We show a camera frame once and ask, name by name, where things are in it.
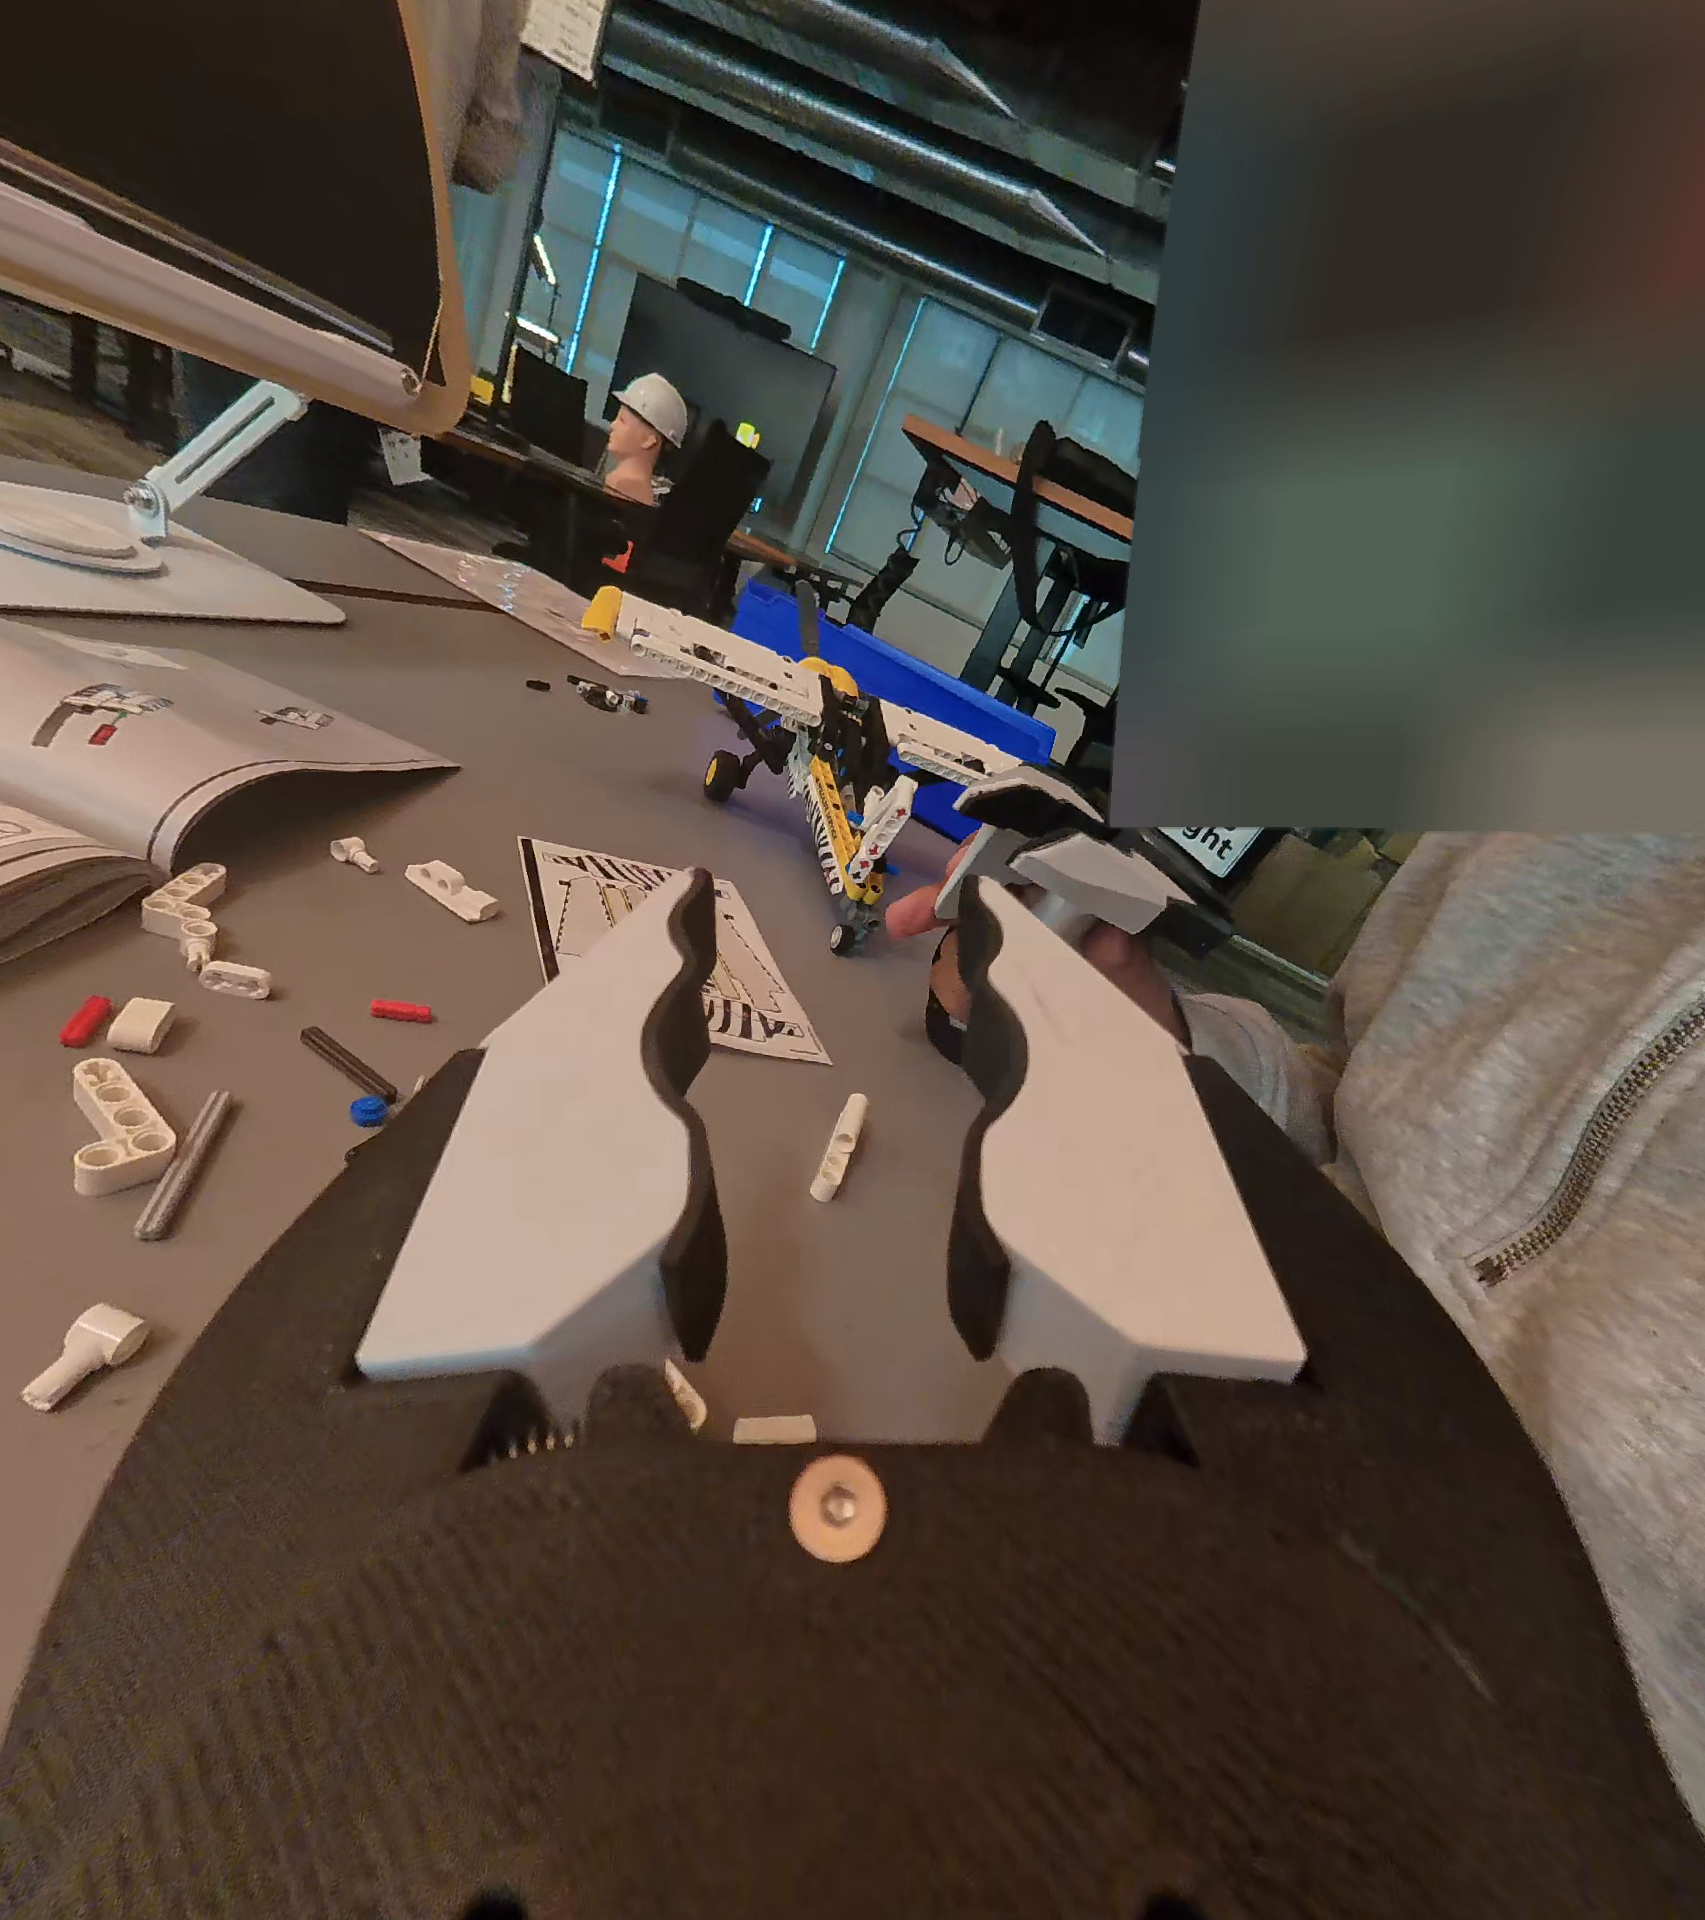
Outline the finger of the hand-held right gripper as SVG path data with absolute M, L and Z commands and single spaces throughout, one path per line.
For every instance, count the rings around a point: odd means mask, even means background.
M 952 808 L 972 826 L 992 830 L 1007 842 L 1043 842 L 1047 836 L 1083 831 L 1107 840 L 1102 811 L 1051 766 L 1012 765 L 967 785 Z
M 934 895 L 934 921 L 952 924 L 967 877 L 997 879 L 1056 931 L 1110 924 L 1146 931 L 1171 906 L 1171 879 L 1137 851 L 1087 831 L 1027 836 L 978 831 Z

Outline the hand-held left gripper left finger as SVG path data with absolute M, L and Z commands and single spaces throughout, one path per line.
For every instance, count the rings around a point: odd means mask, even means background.
M 687 869 L 492 1033 L 355 1345 L 361 1375 L 516 1374 L 569 1425 L 615 1365 L 705 1360 L 727 1246 L 687 1093 L 715 963 L 716 886 Z

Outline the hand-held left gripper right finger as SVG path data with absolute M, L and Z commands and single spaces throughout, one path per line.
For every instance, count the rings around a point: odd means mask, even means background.
M 1125 1438 L 1159 1379 L 1292 1384 L 1303 1333 L 1186 1058 L 997 879 L 961 884 L 961 1146 L 946 1297 L 967 1350 L 1083 1391 Z

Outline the white short lego beam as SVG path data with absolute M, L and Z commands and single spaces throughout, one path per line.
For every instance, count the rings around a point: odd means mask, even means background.
M 845 1105 L 840 1107 L 840 1115 L 829 1129 L 814 1177 L 809 1183 L 809 1198 L 814 1203 L 829 1203 L 840 1193 L 845 1176 L 849 1171 L 849 1163 L 864 1138 L 867 1115 L 869 1115 L 867 1094 L 849 1093 Z

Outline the black lego axle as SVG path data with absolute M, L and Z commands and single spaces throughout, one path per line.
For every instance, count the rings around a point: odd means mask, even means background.
M 349 1077 L 364 1097 L 373 1097 L 385 1105 L 401 1097 L 393 1080 L 388 1080 L 375 1068 L 364 1062 L 355 1053 L 351 1053 L 342 1043 L 339 1043 L 329 1030 L 317 1024 L 306 1024 L 297 1030 L 297 1043 L 309 1048 L 310 1053 L 316 1053 L 329 1068 L 336 1068 L 342 1077 Z

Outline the white L-shaped lego beam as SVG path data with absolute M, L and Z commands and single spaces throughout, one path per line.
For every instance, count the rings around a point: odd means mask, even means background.
M 73 1186 L 82 1198 L 143 1188 L 168 1172 L 175 1133 L 118 1060 L 79 1060 L 73 1100 L 96 1133 L 73 1156 Z

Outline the white bent lego assembly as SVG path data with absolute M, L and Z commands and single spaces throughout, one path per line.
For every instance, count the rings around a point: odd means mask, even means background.
M 200 862 L 171 877 L 141 901 L 143 930 L 175 944 L 187 971 L 197 974 L 216 960 L 216 901 L 226 891 L 226 879 L 226 865 Z

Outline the white lego axle connector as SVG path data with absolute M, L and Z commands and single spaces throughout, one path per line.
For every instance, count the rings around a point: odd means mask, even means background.
M 85 1307 L 65 1330 L 60 1356 L 23 1385 L 23 1402 L 35 1410 L 55 1407 L 93 1374 L 129 1360 L 144 1337 L 147 1321 L 137 1313 L 109 1302 Z

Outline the lego instruction booklet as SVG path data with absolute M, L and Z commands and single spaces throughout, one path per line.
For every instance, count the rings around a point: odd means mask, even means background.
M 205 654 L 0 615 L 0 964 L 173 877 L 228 797 L 450 757 Z

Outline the person's right hand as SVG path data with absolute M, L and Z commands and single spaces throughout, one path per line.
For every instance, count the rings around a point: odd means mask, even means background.
M 961 969 L 958 926 L 934 917 L 934 886 L 918 886 L 885 906 L 889 939 L 938 934 L 929 958 L 929 996 L 924 1026 L 932 1048 L 949 1065 L 963 1065 L 969 995 Z M 1156 1024 L 1175 1038 L 1184 1053 L 1192 1053 L 1191 1026 L 1175 991 L 1156 969 L 1150 950 L 1134 934 L 1106 921 L 1092 924 L 1080 944 L 1083 958 L 1117 985 Z

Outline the blue plastic bin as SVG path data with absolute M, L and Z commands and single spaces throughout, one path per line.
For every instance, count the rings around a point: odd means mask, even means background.
M 732 615 L 732 630 L 790 659 L 805 654 L 793 588 L 760 577 L 744 583 Z M 1053 727 L 996 702 L 989 693 L 894 649 L 879 637 L 823 615 L 818 644 L 820 655 L 845 669 L 863 692 L 969 732 L 1017 759 L 1040 766 L 1053 761 Z

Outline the zebra print sticker sheet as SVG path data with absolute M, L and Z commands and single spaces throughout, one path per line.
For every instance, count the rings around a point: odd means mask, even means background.
M 518 860 L 541 981 L 588 954 L 650 891 L 677 877 L 673 867 L 523 835 Z M 716 963 L 701 995 L 711 1043 L 752 1058 L 829 1065 L 739 891 L 715 879 L 715 895 Z

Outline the tilted wood-edged desk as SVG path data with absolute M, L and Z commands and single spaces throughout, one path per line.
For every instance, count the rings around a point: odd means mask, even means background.
M 1060 697 L 1071 652 L 1125 609 L 1131 574 L 1131 475 L 1087 449 L 1060 441 L 1047 420 L 1017 457 L 989 451 L 924 416 L 904 416 L 923 461 L 923 496 L 952 490 L 978 524 L 978 555 L 1003 548 L 1003 583 L 961 679 L 1007 706 L 1035 713 Z

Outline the large dark screen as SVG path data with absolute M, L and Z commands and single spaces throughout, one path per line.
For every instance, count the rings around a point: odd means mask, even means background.
M 668 380 L 687 411 L 681 466 L 705 431 L 722 422 L 757 431 L 770 462 L 757 496 L 780 510 L 799 483 L 799 467 L 834 382 L 834 366 L 784 338 L 773 338 L 744 308 L 732 311 L 680 283 L 638 274 L 632 283 L 625 330 L 610 375 L 603 416 L 616 419 L 622 392 L 642 375 Z

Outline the clear plastic bag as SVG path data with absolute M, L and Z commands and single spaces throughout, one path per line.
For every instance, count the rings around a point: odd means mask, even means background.
M 529 564 L 513 564 L 500 555 L 477 553 L 448 543 L 404 539 L 383 531 L 361 531 L 364 539 L 383 545 L 388 553 L 405 564 L 429 572 L 434 578 L 450 588 L 512 614 L 513 619 L 532 622 L 534 615 L 553 615 L 569 629 L 578 629 L 591 598 L 567 588 L 561 582 L 541 574 Z

